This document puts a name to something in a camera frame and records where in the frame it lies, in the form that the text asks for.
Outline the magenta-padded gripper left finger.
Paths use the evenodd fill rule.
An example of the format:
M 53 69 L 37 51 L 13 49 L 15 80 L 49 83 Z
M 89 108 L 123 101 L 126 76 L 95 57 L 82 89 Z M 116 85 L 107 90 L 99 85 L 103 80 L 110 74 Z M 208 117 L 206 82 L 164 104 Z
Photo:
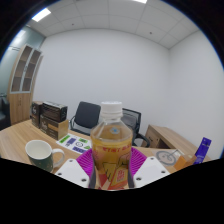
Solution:
M 77 159 L 68 159 L 55 175 L 81 187 L 94 188 L 96 174 L 92 150 L 87 150 Z

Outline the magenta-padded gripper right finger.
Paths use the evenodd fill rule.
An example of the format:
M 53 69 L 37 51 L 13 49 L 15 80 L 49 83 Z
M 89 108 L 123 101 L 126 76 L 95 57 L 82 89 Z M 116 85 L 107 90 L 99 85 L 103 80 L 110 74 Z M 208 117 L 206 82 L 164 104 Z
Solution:
M 169 175 L 169 171 L 154 156 L 147 157 L 136 148 L 131 149 L 129 187 L 140 188 Z

